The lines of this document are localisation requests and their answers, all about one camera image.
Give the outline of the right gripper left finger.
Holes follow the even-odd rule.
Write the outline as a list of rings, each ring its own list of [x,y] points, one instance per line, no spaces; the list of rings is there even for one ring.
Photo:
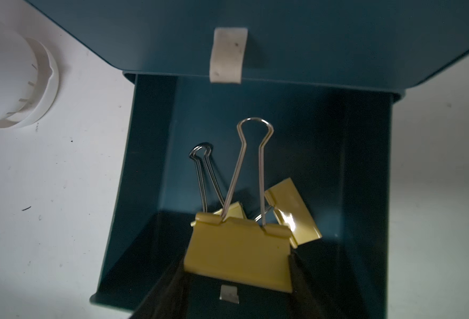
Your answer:
[[[174,260],[130,318],[186,318],[191,275],[184,256]]]

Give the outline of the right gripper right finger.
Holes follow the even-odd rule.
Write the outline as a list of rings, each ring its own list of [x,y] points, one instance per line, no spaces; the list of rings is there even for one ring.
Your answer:
[[[288,298],[289,318],[338,318],[332,303],[318,288],[296,253],[288,258],[292,293]]]

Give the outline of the teal bottom drawer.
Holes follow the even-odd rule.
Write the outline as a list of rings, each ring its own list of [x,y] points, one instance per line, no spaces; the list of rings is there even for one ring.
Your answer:
[[[337,318],[386,318],[392,93],[267,81],[132,75],[132,116],[110,236],[91,303],[133,312],[185,254],[201,209],[189,153],[213,146],[227,192],[248,142],[233,199],[260,211],[258,145],[265,123],[265,186],[289,178],[322,238],[293,252],[317,302]]]

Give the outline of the teal drawer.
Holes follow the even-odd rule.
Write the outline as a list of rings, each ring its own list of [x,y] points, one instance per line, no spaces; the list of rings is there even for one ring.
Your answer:
[[[206,77],[218,27],[248,30],[245,79],[398,92],[469,54],[469,1],[34,1],[131,73]]]
[[[233,199],[260,211],[258,145],[265,123],[265,186],[289,178],[322,238],[293,252],[317,302],[337,318],[386,318],[392,93],[267,81],[132,75],[132,116],[110,236],[91,303],[133,312],[185,254],[201,209],[189,153],[213,146],[227,192],[248,142]]]

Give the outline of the yellow binder clip small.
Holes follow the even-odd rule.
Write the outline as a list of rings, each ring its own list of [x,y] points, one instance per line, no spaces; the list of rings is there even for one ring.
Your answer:
[[[217,176],[215,175],[215,171],[213,169],[213,164],[211,161],[212,151],[213,146],[208,142],[203,142],[195,146],[189,153],[189,158],[195,164],[195,170],[199,186],[199,194],[201,199],[201,208],[202,212],[205,213],[208,212],[208,201],[205,187],[204,169],[206,169],[208,172],[209,179],[213,185],[213,189],[215,191],[217,199],[219,200],[219,203],[222,207],[225,204],[225,199],[219,187]]]

